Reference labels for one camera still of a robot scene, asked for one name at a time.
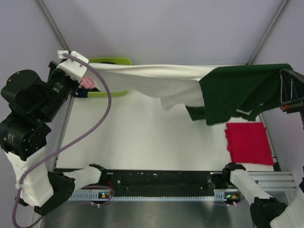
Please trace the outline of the white and green t-shirt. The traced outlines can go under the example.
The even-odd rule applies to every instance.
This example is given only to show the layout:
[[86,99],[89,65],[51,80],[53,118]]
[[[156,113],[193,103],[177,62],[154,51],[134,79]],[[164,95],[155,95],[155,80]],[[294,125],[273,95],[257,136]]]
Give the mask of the white and green t-shirt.
[[282,69],[289,64],[240,66],[112,65],[93,63],[110,91],[158,98],[164,110],[183,104],[193,121],[254,121],[281,104]]

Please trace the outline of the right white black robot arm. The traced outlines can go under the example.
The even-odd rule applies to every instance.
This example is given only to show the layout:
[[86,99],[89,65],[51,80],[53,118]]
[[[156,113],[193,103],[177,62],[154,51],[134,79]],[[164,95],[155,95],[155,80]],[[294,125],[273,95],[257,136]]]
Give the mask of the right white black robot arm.
[[[281,110],[288,114],[300,113],[304,119],[304,76],[294,70],[280,70]],[[304,183],[293,202],[288,205],[266,193],[241,164],[230,162],[223,169],[222,183],[227,188],[236,186],[250,204],[250,215],[257,228],[302,228],[304,226]]]

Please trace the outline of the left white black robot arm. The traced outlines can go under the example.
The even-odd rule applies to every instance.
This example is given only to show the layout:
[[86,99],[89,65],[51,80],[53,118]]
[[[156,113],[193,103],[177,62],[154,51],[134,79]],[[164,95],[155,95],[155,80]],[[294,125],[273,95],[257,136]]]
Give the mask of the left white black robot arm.
[[75,190],[91,184],[103,188],[108,182],[105,169],[96,164],[60,174],[47,170],[43,159],[46,137],[51,131],[48,123],[79,86],[54,62],[49,69],[47,81],[33,70],[16,72],[0,92],[11,109],[0,124],[0,146],[21,190],[18,202],[33,206],[42,216],[66,202]]

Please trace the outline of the navy blue t-shirt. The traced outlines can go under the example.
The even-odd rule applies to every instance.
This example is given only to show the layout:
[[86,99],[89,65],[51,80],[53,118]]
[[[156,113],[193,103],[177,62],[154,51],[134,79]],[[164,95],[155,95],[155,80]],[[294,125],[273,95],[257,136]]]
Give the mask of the navy blue t-shirt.
[[99,92],[99,90],[97,88],[87,89],[87,88],[80,87],[80,88],[78,88],[75,97],[76,98],[88,98],[89,94],[92,92]]

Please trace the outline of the pink t-shirt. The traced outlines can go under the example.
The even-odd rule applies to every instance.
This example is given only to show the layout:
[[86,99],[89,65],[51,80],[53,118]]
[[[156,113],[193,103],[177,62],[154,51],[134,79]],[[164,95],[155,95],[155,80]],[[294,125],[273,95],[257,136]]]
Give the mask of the pink t-shirt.
[[82,78],[82,81],[79,85],[80,88],[84,88],[84,89],[94,89],[96,88],[94,81],[87,76],[84,76]]

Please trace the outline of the lime green plastic basin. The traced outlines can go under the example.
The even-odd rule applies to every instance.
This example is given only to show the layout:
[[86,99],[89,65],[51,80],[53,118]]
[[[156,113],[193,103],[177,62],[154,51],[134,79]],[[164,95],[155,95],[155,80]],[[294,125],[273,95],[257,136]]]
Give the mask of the lime green plastic basin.
[[[103,64],[127,65],[127,66],[132,65],[131,60],[125,57],[96,57],[96,58],[91,58],[90,63],[103,63]],[[124,96],[128,94],[128,92],[129,91],[118,91],[118,92],[112,91],[111,96],[112,97]],[[103,92],[99,90],[99,92],[90,93],[89,97],[107,97],[107,92]]]

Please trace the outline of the folded red t-shirt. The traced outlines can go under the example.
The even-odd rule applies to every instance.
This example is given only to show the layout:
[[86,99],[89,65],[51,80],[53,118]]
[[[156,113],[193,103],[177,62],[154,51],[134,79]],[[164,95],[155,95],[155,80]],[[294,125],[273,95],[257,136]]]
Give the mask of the folded red t-shirt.
[[274,165],[266,128],[262,122],[227,123],[225,135],[232,162]]

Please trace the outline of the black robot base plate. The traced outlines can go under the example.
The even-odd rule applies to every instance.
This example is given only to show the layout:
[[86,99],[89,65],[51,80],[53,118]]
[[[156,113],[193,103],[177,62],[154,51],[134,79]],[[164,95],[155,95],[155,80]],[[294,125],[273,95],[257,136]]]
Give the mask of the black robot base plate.
[[104,189],[110,187],[114,193],[131,195],[132,193],[157,194],[168,193],[191,195],[200,189],[211,190],[234,189],[227,182],[222,172],[212,174],[210,171],[148,171],[148,170],[108,170],[96,184],[90,184],[88,189]]

